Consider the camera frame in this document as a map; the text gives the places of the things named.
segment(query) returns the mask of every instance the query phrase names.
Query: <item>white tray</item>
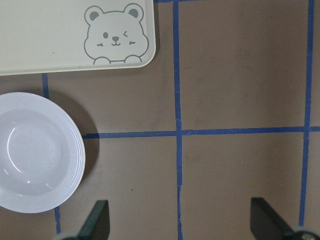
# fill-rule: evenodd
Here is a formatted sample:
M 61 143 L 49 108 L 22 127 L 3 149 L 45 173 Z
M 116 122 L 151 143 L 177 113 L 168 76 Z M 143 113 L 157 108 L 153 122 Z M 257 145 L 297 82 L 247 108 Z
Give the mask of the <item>white tray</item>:
M 155 52 L 153 0 L 0 0 L 0 76 L 139 68 Z

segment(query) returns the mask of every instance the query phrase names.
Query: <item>blue tape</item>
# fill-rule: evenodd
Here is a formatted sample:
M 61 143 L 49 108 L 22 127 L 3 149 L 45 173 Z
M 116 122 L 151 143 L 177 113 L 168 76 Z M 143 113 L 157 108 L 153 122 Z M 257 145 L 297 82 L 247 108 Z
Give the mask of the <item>blue tape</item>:
M 43 96 L 46 99 L 49 99 L 48 74 L 42 73 L 41 75 L 42 75 Z
M 60 224 L 60 207 L 59 206 L 54 208 L 54 217 L 55 217 L 56 234 L 60 234 L 61 233 L 61 224 Z
M 309 159 L 309 134 L 310 134 L 310 118 L 311 118 L 315 1 L 309 0 L 308 4 L 309 4 L 308 5 L 308 34 L 307 34 L 305 112 L 304 112 L 305 131 L 303 134 L 301 192 L 300 192 L 300 207 L 299 207 L 299 225 L 300 226 L 304 225 L 305 208 L 306 208 L 308 159 Z
M 179 0 L 173 1 L 173 64 L 174 64 L 174 105 L 176 126 L 176 183 L 177 183 L 177 230 L 178 240 L 183 240 L 181 223 L 182 170 L 182 121 L 180 104 L 180 48 L 179 48 Z
M 201 0 L 179 0 L 179 2 L 195 2 L 195 1 L 201 1 Z M 155 4 L 158 3 L 173 3 L 173 0 L 153 0 Z
M 190 135 L 224 135 L 224 134 L 272 134 L 272 133 L 303 133 L 303 126 L 289 127 L 257 127 L 257 128 L 227 128 L 227 129 L 200 129 L 183 130 L 183 136 Z
M 310 132 L 320 132 L 320 126 L 311 126 L 309 128 Z
M 141 132 L 111 132 L 87 133 L 83 139 L 116 139 L 116 138 L 148 138 L 148 137 L 174 137 L 176 131 L 141 131 Z

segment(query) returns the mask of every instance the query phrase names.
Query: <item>bear face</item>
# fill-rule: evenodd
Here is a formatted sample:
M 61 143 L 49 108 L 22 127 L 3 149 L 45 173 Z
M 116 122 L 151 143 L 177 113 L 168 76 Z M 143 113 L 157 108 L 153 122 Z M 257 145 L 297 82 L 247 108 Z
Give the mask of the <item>bear face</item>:
M 143 17 L 143 9 L 136 3 L 128 4 L 123 11 L 103 12 L 98 6 L 89 7 L 84 14 L 89 25 L 84 50 L 93 64 L 97 59 L 125 63 L 130 57 L 141 62 L 149 47 L 141 25 Z

